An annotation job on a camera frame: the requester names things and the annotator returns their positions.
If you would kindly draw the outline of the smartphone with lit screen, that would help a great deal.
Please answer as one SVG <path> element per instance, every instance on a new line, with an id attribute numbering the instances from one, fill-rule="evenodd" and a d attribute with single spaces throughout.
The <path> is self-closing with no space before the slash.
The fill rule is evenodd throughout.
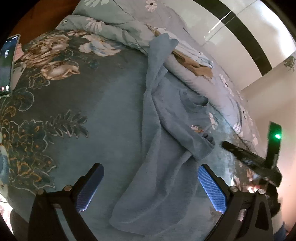
<path id="1" fill-rule="evenodd" d="M 11 76 L 13 72 L 13 64 L 17 45 L 19 43 L 20 34 L 9 37 L 1 48 L 0 58 L 0 97 L 5 98 L 11 96 Z"/>

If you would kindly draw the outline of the white and tan folded cloth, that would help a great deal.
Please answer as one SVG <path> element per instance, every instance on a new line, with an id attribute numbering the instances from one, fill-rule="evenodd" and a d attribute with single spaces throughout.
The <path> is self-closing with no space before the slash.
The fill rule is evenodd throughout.
<path id="1" fill-rule="evenodd" d="M 168 34 L 170 39 L 175 39 L 179 42 L 173 50 L 173 55 L 178 63 L 193 72 L 196 76 L 204 76 L 207 79 L 213 78 L 213 61 L 202 52 L 191 47 L 186 41 L 180 40 L 173 33 L 166 31 L 165 28 L 154 28 L 150 25 L 147 25 L 147 27 L 156 37 L 161 34 Z"/>

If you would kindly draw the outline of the blue knit sweater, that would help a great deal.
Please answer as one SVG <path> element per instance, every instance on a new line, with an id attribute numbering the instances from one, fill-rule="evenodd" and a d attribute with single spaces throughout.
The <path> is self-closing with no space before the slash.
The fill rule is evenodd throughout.
<path id="1" fill-rule="evenodd" d="M 178 223 L 196 193 L 197 162 L 215 146 L 209 134 L 196 132 L 209 120 L 208 99 L 179 87 L 165 68 L 177 43 L 161 34 L 149 44 L 143 162 L 110 219 L 124 232 L 156 235 Z"/>

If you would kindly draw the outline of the grey daisy print duvet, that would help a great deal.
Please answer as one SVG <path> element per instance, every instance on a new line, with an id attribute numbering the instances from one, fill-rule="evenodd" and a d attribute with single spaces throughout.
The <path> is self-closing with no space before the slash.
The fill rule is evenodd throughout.
<path id="1" fill-rule="evenodd" d="M 80 1 L 58 30 L 85 30 L 146 54 L 160 34 L 178 41 L 165 67 L 191 90 L 208 98 L 253 152 L 259 134 L 246 102 L 217 62 L 187 32 L 181 17 L 158 1 Z"/>

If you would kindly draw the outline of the white wardrobe with black stripe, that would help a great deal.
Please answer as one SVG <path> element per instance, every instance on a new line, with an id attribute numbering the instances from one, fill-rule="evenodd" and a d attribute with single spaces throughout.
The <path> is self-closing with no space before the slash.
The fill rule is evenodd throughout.
<path id="1" fill-rule="evenodd" d="M 165 1 L 190 35 L 239 90 L 266 75 L 295 51 L 295 40 L 263 1 Z"/>

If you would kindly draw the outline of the dark floral bed sheet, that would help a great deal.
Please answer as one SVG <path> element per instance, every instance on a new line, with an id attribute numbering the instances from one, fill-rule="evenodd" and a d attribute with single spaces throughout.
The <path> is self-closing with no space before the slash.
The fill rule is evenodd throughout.
<path id="1" fill-rule="evenodd" d="M 85 52 L 91 34 L 52 31 L 25 48 L 26 64 L 11 97 L 1 100 L 1 192 L 28 221 L 40 189 L 58 191 L 94 163 L 105 174 L 82 217 L 98 240 L 203 240 L 220 214 L 197 180 L 198 162 L 173 161 L 182 151 L 167 136 L 162 171 L 179 168 L 179 197 L 168 206 L 169 227 L 153 235 L 110 225 L 112 211 L 130 185 L 142 156 L 142 114 L 148 58 L 104 40 L 105 57 Z"/>

